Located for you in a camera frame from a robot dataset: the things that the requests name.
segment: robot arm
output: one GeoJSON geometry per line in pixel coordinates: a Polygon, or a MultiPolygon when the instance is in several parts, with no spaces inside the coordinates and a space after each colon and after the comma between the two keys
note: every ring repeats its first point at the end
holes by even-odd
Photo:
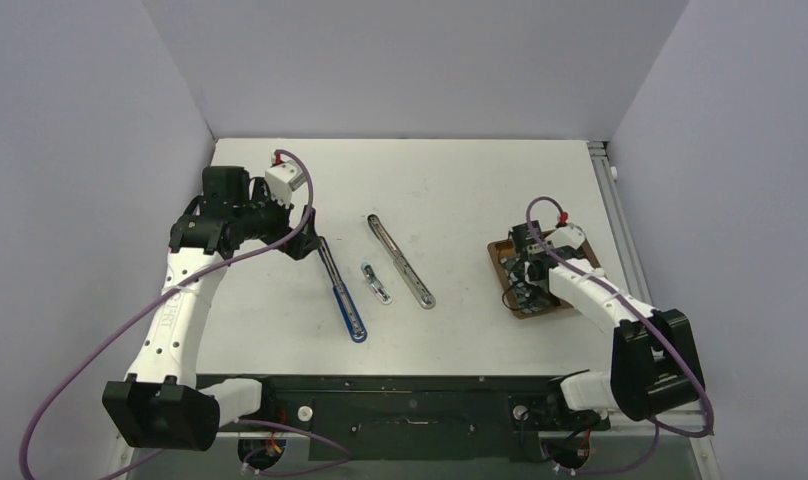
{"type": "MultiPolygon", "coordinates": [[[[196,390],[198,347],[216,289],[219,269],[186,286],[180,282],[233,253],[246,240],[272,243],[290,233],[292,192],[304,183],[290,162],[275,163],[265,178],[241,167],[208,167],[203,193],[171,228],[163,292],[178,291],[155,312],[148,335],[125,380],[107,382],[104,408],[132,447],[207,450],[218,428],[260,409],[262,385],[229,379],[196,390]]],[[[319,246],[310,221],[281,251],[295,260],[319,246]]]]}
{"type": "MultiPolygon", "coordinates": [[[[560,383],[563,400],[570,410],[621,410],[632,420],[644,420],[658,413],[699,398],[686,375],[616,295],[619,291],[604,271],[579,258],[578,249],[586,240],[575,225],[558,225],[545,243],[577,271],[558,263],[529,236],[511,233],[516,250],[526,262],[526,281],[557,297],[592,320],[602,332],[612,332],[613,352],[610,372],[585,372],[560,383]]],[[[704,380],[689,320],[678,310],[662,312],[624,294],[624,299],[645,316],[675,347],[702,386],[704,380]]]]}

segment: wire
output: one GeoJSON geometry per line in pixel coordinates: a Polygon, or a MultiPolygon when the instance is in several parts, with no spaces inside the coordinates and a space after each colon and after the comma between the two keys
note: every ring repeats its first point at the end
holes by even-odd
{"type": "MultiPolygon", "coordinates": [[[[564,260],[559,255],[557,255],[551,249],[551,247],[549,247],[548,245],[546,245],[545,242],[542,241],[542,238],[540,238],[539,234],[537,234],[536,230],[534,229],[533,221],[531,220],[531,210],[533,210],[534,206],[537,203],[541,202],[541,201],[551,202],[555,207],[557,207],[557,210],[560,212],[561,216],[563,214],[563,208],[553,198],[551,198],[551,197],[537,197],[537,198],[533,199],[531,201],[531,203],[528,204],[528,208],[525,211],[525,221],[528,224],[528,232],[531,234],[531,237],[537,242],[537,244],[539,244],[539,246],[543,249],[543,251],[545,251],[551,258],[556,260],[557,263],[559,263],[560,265],[566,267],[567,269],[571,270],[573,273],[575,273],[577,275],[584,276],[586,274],[586,272],[584,272],[580,268],[572,265],[571,263],[567,262],[566,260],[564,260]]],[[[704,409],[704,414],[705,414],[704,427],[701,430],[699,430],[698,432],[693,432],[693,431],[689,431],[689,430],[683,430],[683,429],[680,429],[680,428],[676,428],[676,427],[667,425],[667,424],[657,420],[657,418],[655,418],[653,416],[651,418],[649,418],[649,421],[651,423],[653,423],[657,427],[660,427],[660,428],[662,428],[662,429],[664,429],[666,431],[676,433],[678,435],[682,435],[682,436],[685,436],[685,437],[701,438],[701,437],[706,437],[706,436],[712,434],[713,433],[713,424],[715,422],[715,416],[714,416],[714,413],[713,413],[713,405],[711,405],[710,398],[707,396],[707,392],[704,390],[704,387],[701,385],[701,382],[698,380],[698,377],[696,377],[695,373],[693,373],[693,371],[690,369],[689,365],[687,365],[687,362],[684,361],[683,357],[681,357],[681,355],[678,353],[678,351],[675,349],[675,347],[669,342],[669,340],[666,338],[666,336],[663,335],[663,333],[661,333],[660,330],[658,330],[657,327],[655,327],[654,324],[651,323],[651,321],[649,321],[647,318],[645,318],[645,315],[643,315],[639,310],[637,310],[637,308],[634,307],[631,304],[631,302],[629,302],[628,299],[626,299],[625,296],[622,295],[617,289],[613,288],[610,284],[608,284],[607,282],[604,282],[603,280],[596,277],[595,275],[589,276],[587,278],[591,282],[593,282],[596,285],[603,288],[608,293],[614,295],[615,298],[619,301],[619,303],[621,303],[622,306],[625,307],[625,309],[627,309],[629,312],[631,312],[632,315],[637,317],[637,320],[639,320],[645,326],[645,328],[649,331],[649,333],[651,333],[652,336],[654,336],[654,338],[656,338],[660,342],[660,344],[663,345],[663,348],[667,352],[669,352],[669,355],[672,357],[672,360],[675,362],[675,364],[678,365],[678,368],[680,368],[684,372],[684,375],[686,375],[686,377],[689,379],[690,383],[692,384],[693,388],[698,393],[698,396],[699,396],[699,399],[701,401],[701,405],[702,405],[702,408],[704,409]]]]}
{"type": "Polygon", "coordinates": [[[566,468],[563,465],[560,465],[551,457],[551,454],[548,453],[548,445],[543,444],[542,451],[545,453],[546,458],[551,458],[551,463],[554,464],[555,470],[571,473],[572,475],[615,475],[618,473],[625,473],[629,472],[643,463],[647,462],[654,452],[657,450],[657,446],[660,444],[660,427],[657,425],[654,426],[654,438],[651,440],[651,445],[648,447],[648,451],[643,454],[642,457],[634,460],[633,462],[621,466],[621,467],[614,467],[614,468],[589,468],[583,470],[575,470],[574,468],[566,468]]]}
{"type": "Polygon", "coordinates": [[[528,419],[528,414],[525,413],[522,415],[522,418],[519,420],[519,449],[522,451],[522,455],[525,457],[525,460],[531,463],[543,463],[546,461],[544,458],[536,459],[531,458],[528,455],[528,451],[525,450],[525,421],[528,419]]]}
{"type": "Polygon", "coordinates": [[[567,373],[566,375],[563,375],[562,377],[554,377],[554,378],[552,378],[551,380],[548,381],[548,383],[549,384],[552,384],[554,382],[560,383],[563,380],[566,380],[567,378],[571,378],[571,377],[574,377],[576,375],[580,375],[582,373],[587,373],[589,371],[590,371],[589,368],[587,368],[587,369],[584,369],[584,370],[578,370],[577,372],[567,373]]]}
{"type": "MultiPolygon", "coordinates": [[[[286,410],[280,410],[280,423],[286,423],[286,410]]],[[[280,445],[274,439],[274,435],[277,433],[276,430],[272,430],[271,437],[269,437],[269,445],[274,449],[277,453],[283,453],[283,449],[280,448],[280,445]]]]}
{"type": "MultiPolygon", "coordinates": [[[[570,433],[569,436],[564,438],[563,441],[560,443],[560,445],[557,446],[557,449],[558,450],[566,450],[567,449],[566,447],[568,447],[569,442],[571,442],[573,438],[577,437],[578,435],[580,435],[584,431],[587,431],[587,432],[592,431],[592,429],[597,427],[600,423],[601,423],[601,417],[598,417],[594,422],[592,422],[590,424],[587,424],[587,425],[584,425],[583,427],[581,427],[581,428],[575,430],[574,432],[570,433]]],[[[574,450],[580,449],[581,446],[583,446],[583,443],[581,443],[581,445],[578,448],[574,449],[574,450]]]]}
{"type": "Polygon", "coordinates": [[[591,435],[592,435],[592,429],[587,429],[587,433],[584,434],[584,441],[581,442],[580,445],[578,445],[578,449],[581,449],[584,445],[589,445],[589,439],[591,435]]]}
{"type": "Polygon", "coordinates": [[[528,299],[526,302],[524,302],[524,304],[522,302],[517,301],[516,303],[519,304],[518,308],[510,305],[509,303],[507,303],[507,294],[510,293],[511,290],[518,287],[519,285],[524,285],[526,283],[527,282],[524,282],[522,280],[517,280],[517,281],[513,282],[512,285],[507,287],[507,289],[504,290],[504,293],[501,294],[501,303],[503,303],[504,306],[507,307],[508,310],[511,310],[513,312],[520,312],[520,311],[528,308],[528,304],[533,301],[533,300],[528,299]]]}
{"type": "MultiPolygon", "coordinates": [[[[328,468],[332,468],[332,467],[335,467],[337,465],[342,465],[343,463],[347,463],[347,462],[351,461],[351,451],[350,450],[345,448],[345,446],[343,446],[342,444],[336,443],[333,440],[331,440],[331,439],[329,439],[327,437],[323,437],[323,436],[321,436],[321,435],[319,435],[317,433],[308,432],[306,430],[301,430],[300,428],[290,427],[289,425],[284,425],[282,423],[266,422],[266,421],[263,421],[263,420],[239,420],[236,423],[237,423],[237,425],[251,425],[251,426],[257,426],[257,427],[276,428],[276,429],[282,430],[284,432],[297,433],[298,435],[303,435],[303,436],[309,438],[310,440],[317,440],[319,442],[324,443],[325,445],[329,445],[329,446],[331,446],[331,447],[333,447],[333,448],[335,448],[335,449],[337,449],[340,452],[345,454],[345,458],[342,458],[342,459],[339,459],[339,460],[334,460],[332,462],[323,463],[321,465],[316,465],[314,467],[309,467],[309,468],[305,468],[305,469],[301,469],[301,470],[294,470],[294,471],[291,471],[291,472],[267,472],[265,470],[259,470],[259,471],[256,472],[257,475],[262,475],[264,477],[294,477],[296,475],[303,475],[305,473],[317,472],[319,470],[326,470],[328,468]]],[[[251,458],[254,455],[262,452],[265,449],[266,449],[266,447],[263,446],[263,447],[257,448],[256,450],[252,450],[251,452],[248,452],[248,454],[245,455],[245,458],[242,459],[242,461],[244,462],[243,465],[242,465],[243,471],[244,471],[245,467],[248,465],[248,461],[251,460],[251,458]]]]}
{"type": "Polygon", "coordinates": [[[109,474],[109,475],[107,475],[105,477],[99,478],[98,480],[112,480],[113,478],[118,478],[118,477],[124,475],[125,473],[127,473],[127,472],[129,472],[131,470],[134,470],[136,468],[141,467],[142,465],[150,462],[155,457],[158,457],[158,456],[162,455],[163,453],[165,453],[165,450],[155,450],[155,451],[143,456],[142,458],[136,460],[135,462],[131,463],[130,465],[128,465],[128,466],[126,466],[124,468],[118,469],[115,472],[113,472],[113,473],[111,473],[111,474],[109,474]]]}
{"type": "MultiPolygon", "coordinates": [[[[257,255],[262,255],[263,253],[266,253],[266,252],[275,250],[277,248],[280,248],[281,246],[286,244],[286,242],[292,240],[296,235],[298,235],[301,232],[301,230],[303,230],[304,226],[307,225],[307,222],[310,221],[310,216],[312,214],[312,208],[309,208],[309,207],[313,206],[313,180],[312,180],[312,178],[310,178],[310,172],[307,170],[307,166],[304,165],[304,162],[302,162],[297,156],[295,156],[295,154],[293,154],[293,153],[291,153],[289,151],[286,151],[286,150],[281,150],[281,149],[275,150],[274,154],[278,158],[280,157],[280,155],[286,155],[291,160],[294,160],[295,163],[298,164],[298,166],[301,168],[301,170],[304,171],[304,176],[307,177],[307,207],[308,208],[304,209],[304,215],[301,217],[301,220],[298,222],[298,225],[295,226],[295,229],[292,230],[291,232],[289,232],[288,234],[284,235],[283,238],[281,238],[280,240],[277,240],[274,243],[266,245],[265,247],[258,248],[256,250],[252,250],[252,251],[250,251],[248,253],[243,253],[242,255],[237,255],[237,256],[235,256],[233,258],[229,258],[227,260],[223,260],[221,262],[215,263],[213,265],[210,265],[207,268],[201,269],[201,270],[193,273],[192,275],[186,277],[183,281],[181,281],[180,283],[178,283],[174,287],[171,287],[168,291],[166,291],[164,294],[162,294],[159,298],[157,298],[153,302],[149,303],[145,308],[142,309],[142,311],[140,311],[139,313],[134,315],[130,320],[124,322],[124,324],[121,327],[119,327],[118,330],[113,332],[109,337],[107,337],[103,342],[101,342],[98,345],[98,347],[92,353],[87,355],[86,358],[83,359],[83,361],[80,362],[79,365],[74,367],[74,369],[71,372],[69,372],[69,374],[66,375],[66,377],[57,386],[55,386],[51,390],[51,393],[49,393],[48,396],[45,397],[44,400],[42,400],[42,403],[39,405],[39,407],[33,413],[33,416],[30,417],[30,421],[27,423],[27,427],[24,429],[24,435],[21,438],[21,445],[20,445],[19,450],[18,450],[18,467],[21,470],[21,475],[25,478],[25,480],[35,480],[35,477],[33,476],[33,473],[30,471],[30,466],[29,466],[29,464],[27,462],[27,453],[28,453],[28,450],[30,448],[30,440],[33,438],[33,433],[36,431],[36,426],[39,424],[39,420],[42,419],[42,416],[45,414],[45,412],[48,410],[48,408],[51,406],[51,404],[54,402],[54,400],[56,400],[57,397],[59,397],[60,394],[69,385],[71,385],[71,382],[73,382],[74,379],[77,378],[83,372],[83,370],[85,370],[86,367],[89,366],[89,364],[91,364],[96,358],[98,358],[98,355],[103,353],[104,350],[107,349],[107,347],[109,347],[113,342],[118,340],[118,337],[122,336],[124,334],[124,332],[126,332],[127,330],[130,329],[130,327],[132,327],[133,325],[138,323],[140,320],[145,318],[146,315],[148,315],[153,310],[155,310],[157,307],[162,305],[166,300],[168,300],[170,297],[172,297],[175,293],[179,292],[182,287],[185,287],[186,285],[189,285],[190,283],[194,282],[195,280],[198,280],[199,278],[203,277],[204,275],[212,273],[212,272],[214,272],[216,270],[219,270],[221,268],[230,266],[230,265],[232,265],[232,264],[234,264],[236,262],[241,262],[242,260],[246,260],[246,259],[249,259],[249,258],[252,258],[252,257],[256,257],[257,255]]],[[[156,455],[146,456],[146,457],[143,457],[143,458],[147,458],[147,460],[150,460],[150,459],[154,458],[155,456],[156,455]]],[[[138,465],[136,465],[136,466],[138,467],[138,466],[142,465],[145,462],[137,462],[137,463],[138,463],[138,465]]],[[[109,480],[111,478],[116,478],[119,475],[122,475],[123,473],[125,473],[127,471],[129,471],[129,470],[124,470],[124,469],[119,470],[118,472],[112,473],[109,476],[103,477],[101,480],[109,480]]]]}

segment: metal frame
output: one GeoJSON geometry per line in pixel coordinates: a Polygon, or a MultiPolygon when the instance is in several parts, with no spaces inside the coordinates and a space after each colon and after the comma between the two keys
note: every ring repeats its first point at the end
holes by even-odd
{"type": "MultiPolygon", "coordinates": [[[[610,165],[610,159],[607,157],[607,144],[606,142],[587,142],[587,149],[590,152],[595,177],[601,190],[601,198],[604,201],[604,209],[607,212],[610,229],[613,231],[613,238],[616,241],[616,251],[625,271],[628,291],[633,296],[653,305],[651,293],[637,254],[637,248],[625,220],[622,202],[619,200],[616,180],[614,180],[611,170],[612,165],[610,165]]],[[[660,418],[669,424],[679,424],[679,426],[701,427],[700,422],[703,421],[699,415],[690,413],[670,413],[661,415],[660,418]]],[[[721,480],[722,474],[719,470],[719,464],[716,461],[716,454],[713,451],[713,443],[710,438],[691,439],[690,443],[692,444],[693,454],[695,455],[701,478],[705,480],[721,480]]]]}

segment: blue handle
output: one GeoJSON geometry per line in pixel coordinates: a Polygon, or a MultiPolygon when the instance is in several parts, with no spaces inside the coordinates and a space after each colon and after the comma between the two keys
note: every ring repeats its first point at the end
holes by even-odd
{"type": "Polygon", "coordinates": [[[348,293],[348,287],[345,284],[342,284],[342,289],[345,291],[345,298],[339,294],[339,289],[336,286],[333,287],[333,296],[336,298],[336,303],[339,304],[339,311],[342,312],[342,318],[345,320],[345,327],[348,328],[348,333],[351,335],[351,340],[354,340],[355,343],[363,343],[369,338],[369,332],[366,330],[366,326],[363,325],[363,319],[360,318],[360,312],[357,311],[357,307],[354,305],[354,301],[351,300],[351,294],[348,293]],[[363,335],[359,336],[354,332],[354,327],[351,325],[351,320],[348,317],[348,310],[345,308],[345,302],[348,302],[350,305],[351,310],[354,312],[354,317],[357,323],[360,325],[360,328],[363,329],[363,335]]]}

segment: white wall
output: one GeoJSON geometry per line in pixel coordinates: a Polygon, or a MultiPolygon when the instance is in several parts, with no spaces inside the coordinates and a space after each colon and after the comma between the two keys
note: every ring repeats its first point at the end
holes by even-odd
{"type": "Polygon", "coordinates": [[[144,0],[217,136],[609,139],[687,0],[144,0]]]}
{"type": "MultiPolygon", "coordinates": [[[[140,2],[0,2],[0,479],[20,478],[22,430],[51,387],[158,293],[168,229],[210,150],[140,2]]],[[[101,392],[143,336],[48,412],[38,478],[106,473],[101,392]]]]}
{"type": "Polygon", "coordinates": [[[610,153],[725,477],[808,479],[808,1],[691,1],[610,153]]]}

